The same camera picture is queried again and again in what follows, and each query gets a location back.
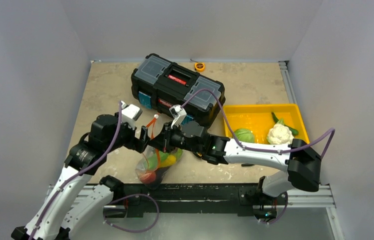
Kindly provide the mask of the yellow corn cob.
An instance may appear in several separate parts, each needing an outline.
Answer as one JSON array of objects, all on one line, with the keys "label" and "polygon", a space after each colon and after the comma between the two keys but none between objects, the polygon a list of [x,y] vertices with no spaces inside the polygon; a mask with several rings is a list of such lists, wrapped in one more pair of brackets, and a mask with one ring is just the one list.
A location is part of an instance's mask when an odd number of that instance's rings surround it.
[{"label": "yellow corn cob", "polygon": [[177,162],[177,158],[170,154],[164,160],[160,161],[159,168],[166,168],[174,165]]}]

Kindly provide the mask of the clear orange zip top bag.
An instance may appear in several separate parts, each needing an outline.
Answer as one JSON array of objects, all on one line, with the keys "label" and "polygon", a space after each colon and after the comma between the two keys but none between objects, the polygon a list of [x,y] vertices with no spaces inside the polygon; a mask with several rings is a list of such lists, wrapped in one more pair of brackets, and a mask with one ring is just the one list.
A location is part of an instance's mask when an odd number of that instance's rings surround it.
[{"label": "clear orange zip top bag", "polygon": [[163,181],[166,172],[180,161],[182,154],[183,151],[179,148],[162,152],[147,146],[135,168],[138,180],[147,188],[155,190]]}]

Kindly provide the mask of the red pink peach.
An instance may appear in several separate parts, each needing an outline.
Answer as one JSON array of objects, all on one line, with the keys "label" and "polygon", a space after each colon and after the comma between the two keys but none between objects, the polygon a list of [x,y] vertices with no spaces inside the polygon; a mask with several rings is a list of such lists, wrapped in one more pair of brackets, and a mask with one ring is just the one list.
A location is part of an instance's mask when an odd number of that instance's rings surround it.
[{"label": "red pink peach", "polygon": [[142,174],[139,180],[145,185],[151,185],[156,181],[156,173],[154,171]]}]

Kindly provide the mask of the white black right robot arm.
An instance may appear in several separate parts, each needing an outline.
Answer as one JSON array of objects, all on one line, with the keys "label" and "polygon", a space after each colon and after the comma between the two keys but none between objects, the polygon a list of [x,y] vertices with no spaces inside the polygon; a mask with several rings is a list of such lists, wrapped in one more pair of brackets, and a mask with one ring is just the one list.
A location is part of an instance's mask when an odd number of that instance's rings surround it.
[{"label": "white black right robot arm", "polygon": [[191,121],[182,126],[165,123],[148,145],[162,152],[174,148],[190,151],[213,165],[252,164],[277,169],[275,174],[263,177],[255,191],[263,204],[291,189],[319,190],[322,157],[301,139],[279,145],[240,142],[210,134],[206,127]]}]

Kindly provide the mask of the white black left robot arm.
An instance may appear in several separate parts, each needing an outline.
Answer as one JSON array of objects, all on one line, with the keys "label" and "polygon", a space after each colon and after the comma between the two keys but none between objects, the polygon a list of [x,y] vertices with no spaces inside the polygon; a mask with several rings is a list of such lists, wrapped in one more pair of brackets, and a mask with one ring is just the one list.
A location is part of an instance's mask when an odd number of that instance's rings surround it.
[{"label": "white black left robot arm", "polygon": [[73,206],[108,153],[131,147],[138,141],[135,123],[139,116],[140,113],[128,110],[98,116],[91,130],[70,149],[61,174],[40,210],[25,226],[13,230],[12,239],[69,240],[106,204],[119,204],[125,196],[124,184],[113,176],[105,176],[83,201]]}]

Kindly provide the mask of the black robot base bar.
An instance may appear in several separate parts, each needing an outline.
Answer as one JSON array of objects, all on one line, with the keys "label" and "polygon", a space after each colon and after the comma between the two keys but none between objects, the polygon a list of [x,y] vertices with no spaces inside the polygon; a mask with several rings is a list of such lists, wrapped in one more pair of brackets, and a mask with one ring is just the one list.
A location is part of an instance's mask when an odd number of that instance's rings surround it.
[{"label": "black robot base bar", "polygon": [[163,183],[149,189],[140,183],[123,183],[106,176],[99,181],[111,191],[112,203],[104,207],[107,218],[141,218],[145,213],[236,214],[274,220],[277,207],[287,206],[288,195],[267,196],[262,183]]}]

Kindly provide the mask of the black plastic toolbox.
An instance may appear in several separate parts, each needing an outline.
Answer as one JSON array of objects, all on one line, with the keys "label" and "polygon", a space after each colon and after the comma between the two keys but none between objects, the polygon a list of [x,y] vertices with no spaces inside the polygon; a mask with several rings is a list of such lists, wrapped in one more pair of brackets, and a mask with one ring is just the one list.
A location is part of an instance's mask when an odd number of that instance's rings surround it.
[{"label": "black plastic toolbox", "polygon": [[184,122],[210,127],[225,103],[223,83],[187,69],[155,53],[147,55],[131,74],[132,94],[141,105],[171,115],[173,105],[184,107]]}]

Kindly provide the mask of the green round cabbage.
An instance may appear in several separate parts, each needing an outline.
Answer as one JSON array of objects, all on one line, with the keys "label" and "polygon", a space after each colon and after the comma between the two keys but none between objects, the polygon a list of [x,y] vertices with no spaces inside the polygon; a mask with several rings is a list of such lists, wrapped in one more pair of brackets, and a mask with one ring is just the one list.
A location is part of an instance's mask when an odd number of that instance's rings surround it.
[{"label": "green round cabbage", "polygon": [[256,143],[253,132],[247,128],[239,128],[235,130],[234,135],[240,142]]}]

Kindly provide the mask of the yellow tape measure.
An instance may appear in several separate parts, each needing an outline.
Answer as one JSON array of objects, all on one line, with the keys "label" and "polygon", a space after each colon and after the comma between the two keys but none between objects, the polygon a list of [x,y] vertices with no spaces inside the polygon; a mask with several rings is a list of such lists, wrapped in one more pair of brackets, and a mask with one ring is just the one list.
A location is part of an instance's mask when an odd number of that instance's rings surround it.
[{"label": "yellow tape measure", "polygon": [[194,69],[195,69],[195,71],[197,71],[197,72],[199,72],[199,73],[205,71],[205,69],[206,69],[206,65],[205,65],[204,62],[202,62],[202,61],[196,61],[196,60],[193,60],[193,59],[190,59],[190,61],[191,61],[192,63],[194,63]]}]

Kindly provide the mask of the orange black pliers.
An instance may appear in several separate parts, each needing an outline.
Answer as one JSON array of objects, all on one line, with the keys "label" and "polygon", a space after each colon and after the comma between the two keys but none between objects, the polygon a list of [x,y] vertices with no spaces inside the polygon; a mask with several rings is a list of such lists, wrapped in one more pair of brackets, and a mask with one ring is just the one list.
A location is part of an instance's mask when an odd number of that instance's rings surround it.
[{"label": "orange black pliers", "polygon": [[242,167],[251,167],[251,166],[255,166],[255,164],[252,164],[252,163],[242,163],[241,166]]}]

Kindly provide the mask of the yellow plastic tray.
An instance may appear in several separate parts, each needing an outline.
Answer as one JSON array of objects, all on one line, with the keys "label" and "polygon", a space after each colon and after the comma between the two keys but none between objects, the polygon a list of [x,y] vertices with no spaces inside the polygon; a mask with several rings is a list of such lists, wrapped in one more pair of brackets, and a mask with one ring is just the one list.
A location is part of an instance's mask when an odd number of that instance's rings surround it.
[{"label": "yellow plastic tray", "polygon": [[225,105],[223,110],[232,130],[244,128],[252,131],[256,143],[268,144],[267,134],[275,125],[272,113],[275,113],[278,119],[284,119],[287,126],[298,131],[296,138],[310,142],[296,104]]}]

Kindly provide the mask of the white cauliflower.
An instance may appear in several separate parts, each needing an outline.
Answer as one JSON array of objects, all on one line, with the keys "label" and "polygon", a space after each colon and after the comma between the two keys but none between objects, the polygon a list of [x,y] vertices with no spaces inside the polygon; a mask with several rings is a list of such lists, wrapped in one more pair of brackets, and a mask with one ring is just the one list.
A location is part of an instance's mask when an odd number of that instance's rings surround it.
[{"label": "white cauliflower", "polygon": [[276,123],[268,132],[267,141],[271,145],[291,144],[294,136],[292,131],[283,124]]}]

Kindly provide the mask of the green cucumber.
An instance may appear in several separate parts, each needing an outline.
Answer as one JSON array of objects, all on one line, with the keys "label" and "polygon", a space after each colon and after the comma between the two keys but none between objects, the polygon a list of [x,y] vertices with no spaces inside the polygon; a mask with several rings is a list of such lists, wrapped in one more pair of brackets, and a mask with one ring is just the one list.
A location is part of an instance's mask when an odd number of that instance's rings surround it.
[{"label": "green cucumber", "polygon": [[284,119],[283,119],[283,118],[278,118],[274,112],[271,112],[271,116],[272,116],[273,121],[274,121],[276,124],[281,124],[281,125],[287,127],[287,128],[292,132],[292,135],[293,135],[293,136],[297,136],[297,135],[299,134],[299,131],[298,131],[298,130],[296,130],[295,128],[292,128],[292,127],[286,125],[286,124],[284,123]]}]

